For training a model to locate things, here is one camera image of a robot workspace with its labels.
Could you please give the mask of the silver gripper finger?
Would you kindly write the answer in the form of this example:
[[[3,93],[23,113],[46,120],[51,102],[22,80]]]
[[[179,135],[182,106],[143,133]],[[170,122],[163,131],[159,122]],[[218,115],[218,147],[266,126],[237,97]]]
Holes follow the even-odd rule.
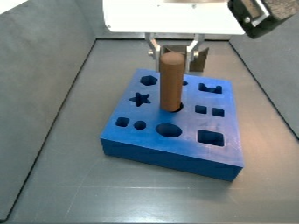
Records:
[[[200,45],[204,41],[202,34],[194,35],[194,40],[186,48],[186,73],[202,72],[204,68],[204,51],[200,50]]]
[[[144,34],[144,40],[146,40],[146,42],[150,46],[148,55],[155,60],[155,71],[159,71],[160,49],[162,49],[162,47],[159,46],[159,44],[155,40],[155,35],[151,32],[147,32]]]

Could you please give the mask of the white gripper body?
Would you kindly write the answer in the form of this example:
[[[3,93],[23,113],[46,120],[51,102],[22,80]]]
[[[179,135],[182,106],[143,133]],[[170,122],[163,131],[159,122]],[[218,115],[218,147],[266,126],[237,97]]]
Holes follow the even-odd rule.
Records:
[[[112,32],[242,35],[229,0],[103,0]]]

